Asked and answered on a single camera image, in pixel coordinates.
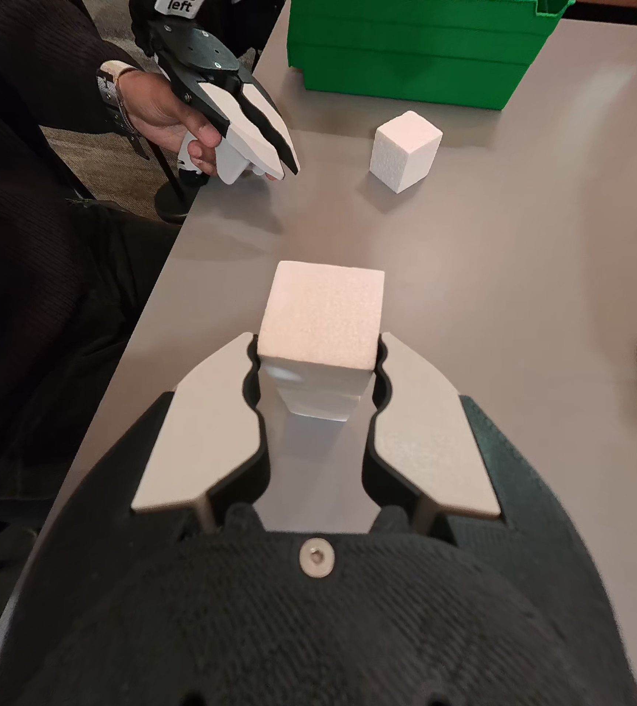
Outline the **person's left forearm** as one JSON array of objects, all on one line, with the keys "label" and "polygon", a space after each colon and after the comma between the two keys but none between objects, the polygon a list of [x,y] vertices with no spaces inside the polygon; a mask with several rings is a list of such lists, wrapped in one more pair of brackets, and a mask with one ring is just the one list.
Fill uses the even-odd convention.
[{"label": "person's left forearm", "polygon": [[111,60],[138,68],[102,39],[81,1],[0,1],[0,109],[47,128],[121,133],[97,82]]}]

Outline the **grey desk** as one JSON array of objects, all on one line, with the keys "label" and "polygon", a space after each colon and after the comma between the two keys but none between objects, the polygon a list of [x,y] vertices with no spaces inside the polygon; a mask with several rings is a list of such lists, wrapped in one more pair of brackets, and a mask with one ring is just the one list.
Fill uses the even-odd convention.
[{"label": "grey desk", "polygon": [[[558,495],[637,677],[637,26],[561,20],[498,113],[305,90],[289,7],[256,73],[300,174],[202,189],[53,512],[159,393],[259,330],[280,260],[384,270],[383,330]],[[371,153],[409,110],[443,139],[396,194]]]}]

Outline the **black round floor base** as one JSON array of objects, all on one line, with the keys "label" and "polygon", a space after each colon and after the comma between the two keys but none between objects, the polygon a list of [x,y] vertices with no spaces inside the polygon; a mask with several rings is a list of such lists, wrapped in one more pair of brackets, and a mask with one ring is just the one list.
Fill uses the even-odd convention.
[{"label": "black round floor base", "polygon": [[159,146],[148,140],[147,145],[166,177],[166,181],[155,193],[154,206],[156,213],[166,223],[181,225],[196,198],[200,183],[198,180],[184,181],[174,172]]}]

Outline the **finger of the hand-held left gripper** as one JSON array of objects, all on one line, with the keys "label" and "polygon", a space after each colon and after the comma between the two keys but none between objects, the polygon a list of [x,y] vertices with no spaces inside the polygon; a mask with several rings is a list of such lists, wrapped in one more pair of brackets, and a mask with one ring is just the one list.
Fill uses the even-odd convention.
[{"label": "finger of the hand-held left gripper", "polygon": [[275,147],[243,113],[238,100],[211,83],[201,82],[200,89],[229,121],[226,135],[215,149],[219,178],[225,184],[233,184],[244,171],[251,168],[259,176],[284,179],[284,169]]},{"label": "finger of the hand-held left gripper", "polygon": [[241,82],[237,101],[243,114],[274,147],[280,161],[296,175],[300,171],[300,165],[289,130],[277,107],[261,86],[253,81]]}]

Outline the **green plastic bin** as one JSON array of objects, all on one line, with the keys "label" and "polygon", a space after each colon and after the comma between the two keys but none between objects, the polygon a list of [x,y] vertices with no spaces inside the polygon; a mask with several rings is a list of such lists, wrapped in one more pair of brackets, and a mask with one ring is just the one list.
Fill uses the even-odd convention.
[{"label": "green plastic bin", "polygon": [[331,93],[502,110],[573,1],[292,1],[289,66]]}]

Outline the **person's dark clothing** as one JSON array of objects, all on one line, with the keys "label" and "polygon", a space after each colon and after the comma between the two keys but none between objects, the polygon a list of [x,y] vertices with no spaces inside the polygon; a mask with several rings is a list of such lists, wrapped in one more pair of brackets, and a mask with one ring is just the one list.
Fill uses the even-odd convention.
[{"label": "person's dark clothing", "polygon": [[179,228],[76,198],[0,116],[0,522],[41,526]]}]

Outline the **person's left hand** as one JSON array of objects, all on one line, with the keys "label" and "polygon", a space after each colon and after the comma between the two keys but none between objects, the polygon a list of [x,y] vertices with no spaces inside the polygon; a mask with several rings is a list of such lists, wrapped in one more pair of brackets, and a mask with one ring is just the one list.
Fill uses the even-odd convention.
[{"label": "person's left hand", "polygon": [[222,139],[220,133],[173,93],[164,76],[134,69],[119,77],[117,87],[129,121],[146,139],[177,154],[191,133],[191,163],[209,176],[217,176],[215,149]]}]

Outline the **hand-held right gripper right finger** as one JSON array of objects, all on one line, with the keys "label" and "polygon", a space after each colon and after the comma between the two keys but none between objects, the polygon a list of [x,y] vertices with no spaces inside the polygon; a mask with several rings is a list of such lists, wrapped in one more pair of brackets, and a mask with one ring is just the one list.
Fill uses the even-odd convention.
[{"label": "hand-held right gripper right finger", "polygon": [[502,510],[455,386],[392,333],[377,347],[364,490],[428,536],[447,517],[498,522]]}]

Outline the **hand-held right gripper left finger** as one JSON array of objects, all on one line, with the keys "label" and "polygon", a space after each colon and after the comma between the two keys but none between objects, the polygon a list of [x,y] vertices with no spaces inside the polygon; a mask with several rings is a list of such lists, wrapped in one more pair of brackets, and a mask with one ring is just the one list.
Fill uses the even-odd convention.
[{"label": "hand-held right gripper left finger", "polygon": [[270,482],[257,336],[243,332],[175,387],[130,508],[136,515],[191,510],[203,532],[253,504]]}]

